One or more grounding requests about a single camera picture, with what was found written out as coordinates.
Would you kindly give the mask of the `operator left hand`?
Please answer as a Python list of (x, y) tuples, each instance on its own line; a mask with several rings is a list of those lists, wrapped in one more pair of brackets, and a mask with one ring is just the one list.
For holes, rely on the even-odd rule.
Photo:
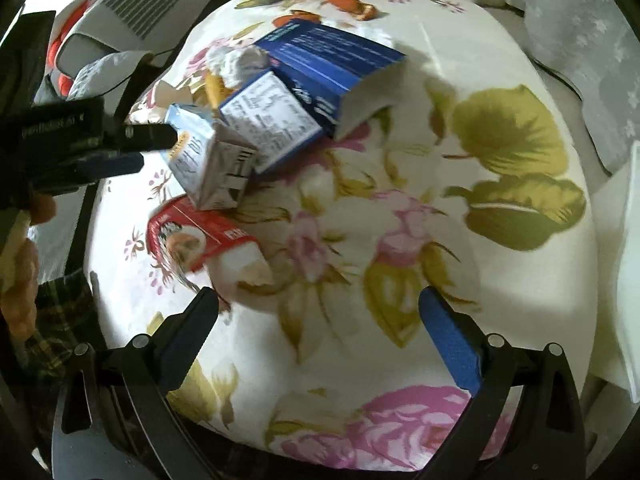
[(54, 199), (36, 194), (32, 210), (17, 213), (1, 249), (1, 314), (11, 336), (18, 341), (35, 333), (37, 317), (39, 260), (27, 231), (33, 224), (48, 222), (55, 213)]

